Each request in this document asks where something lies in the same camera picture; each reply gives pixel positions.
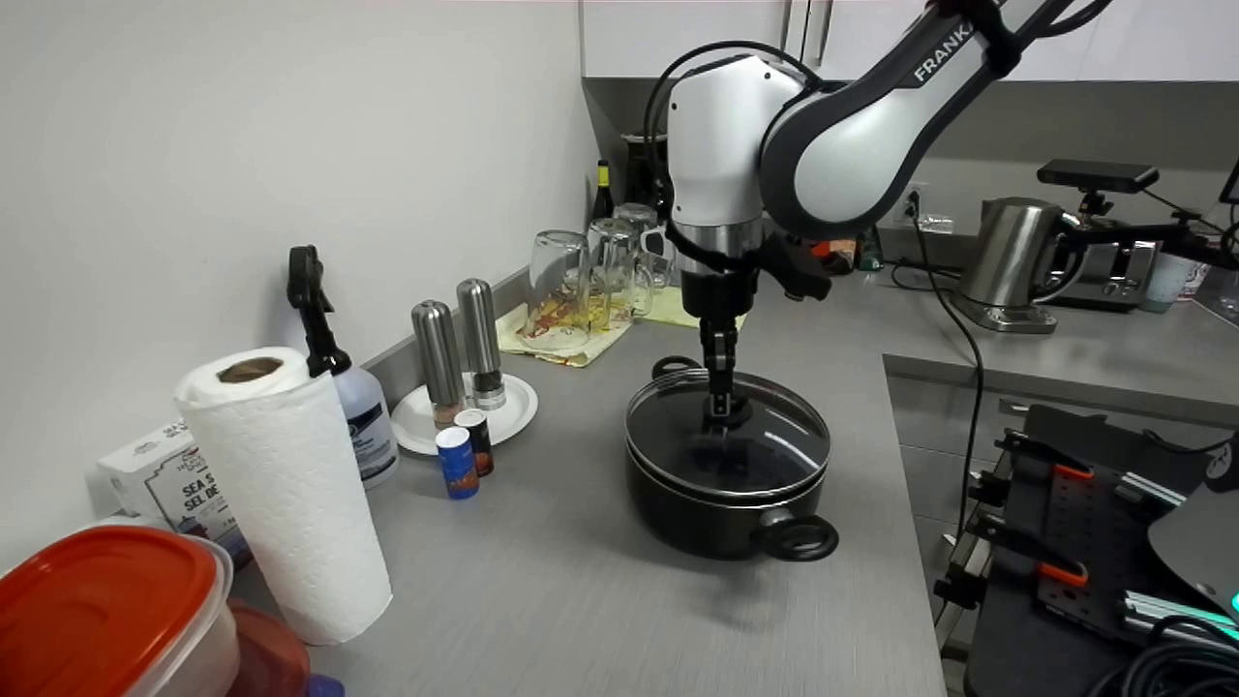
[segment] kitchen counter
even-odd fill
[[[994,389],[1239,424],[1235,325],[1191,301],[1052,314],[1049,338],[983,338]],[[393,605],[362,640],[315,651],[315,669],[360,697],[941,695],[886,397],[886,371],[968,381],[968,344],[932,295],[855,274],[799,308],[765,285],[741,335],[741,370],[801,390],[832,425],[828,563],[706,563],[645,536],[623,410],[670,354],[698,356],[698,335],[640,325],[584,371],[506,356],[537,389],[537,420],[467,503],[448,503],[422,456],[368,487]]]

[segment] paper towel roll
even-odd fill
[[[368,632],[392,576],[331,381],[257,349],[192,370],[174,398],[285,624],[319,649]]]

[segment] container lid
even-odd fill
[[[650,478],[710,499],[777,499],[826,478],[828,432],[806,398],[735,371],[747,420],[710,436],[706,397],[699,371],[676,371],[632,402],[627,447]]]
[[[0,695],[122,695],[178,642],[215,557],[149,527],[71,536],[0,576]]]

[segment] pepper shaker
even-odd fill
[[[497,338],[497,295],[485,278],[466,278],[455,287],[466,323],[466,359],[473,370],[473,402],[485,410],[503,407],[503,370]]]
[[[428,390],[428,407],[433,407],[433,432],[445,432],[445,425],[453,425],[455,410],[466,407],[453,312],[445,301],[417,301],[413,308],[413,338],[417,338],[424,390]]]

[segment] spray bottle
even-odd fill
[[[325,325],[331,301],[322,295],[322,260],[315,245],[289,248],[285,257],[285,301],[302,314],[304,325],[308,378],[331,371],[337,381],[360,482],[377,482],[393,465],[393,436],[382,389],[371,371],[355,370],[347,354],[337,349],[337,338]]]

